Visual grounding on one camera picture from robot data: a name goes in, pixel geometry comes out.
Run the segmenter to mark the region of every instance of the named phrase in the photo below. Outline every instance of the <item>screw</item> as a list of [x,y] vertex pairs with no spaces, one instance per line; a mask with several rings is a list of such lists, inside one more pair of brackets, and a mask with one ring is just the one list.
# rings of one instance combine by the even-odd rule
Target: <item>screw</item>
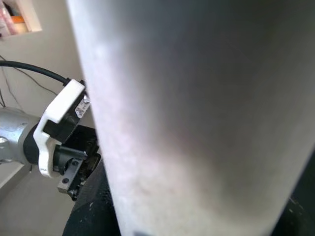
[[63,183],[68,183],[69,182],[69,179],[68,178],[64,178],[63,179]]

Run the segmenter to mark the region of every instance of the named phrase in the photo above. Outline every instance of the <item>white wall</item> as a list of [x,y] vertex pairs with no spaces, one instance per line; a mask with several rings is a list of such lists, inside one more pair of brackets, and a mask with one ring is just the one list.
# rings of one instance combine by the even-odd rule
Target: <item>white wall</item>
[[[33,0],[42,31],[15,35],[0,40],[0,55],[7,60],[34,64],[54,71],[64,77],[83,79],[76,52],[68,12],[63,0]],[[12,68],[5,68],[11,90],[23,110],[41,116],[54,95],[38,87],[28,77]],[[37,73],[28,72],[43,86],[59,92],[62,84]],[[9,94],[5,79],[0,71],[0,88],[6,105],[19,108]],[[91,114],[85,118],[85,125],[93,125]],[[21,168],[18,163],[0,165],[0,172],[11,173]],[[7,176],[0,176],[0,183]]]

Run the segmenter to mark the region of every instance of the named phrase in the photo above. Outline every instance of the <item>floor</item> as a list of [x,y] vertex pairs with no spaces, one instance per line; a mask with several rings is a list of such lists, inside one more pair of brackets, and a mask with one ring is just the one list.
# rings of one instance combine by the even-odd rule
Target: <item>floor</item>
[[0,202],[1,236],[61,236],[74,202],[35,166]]

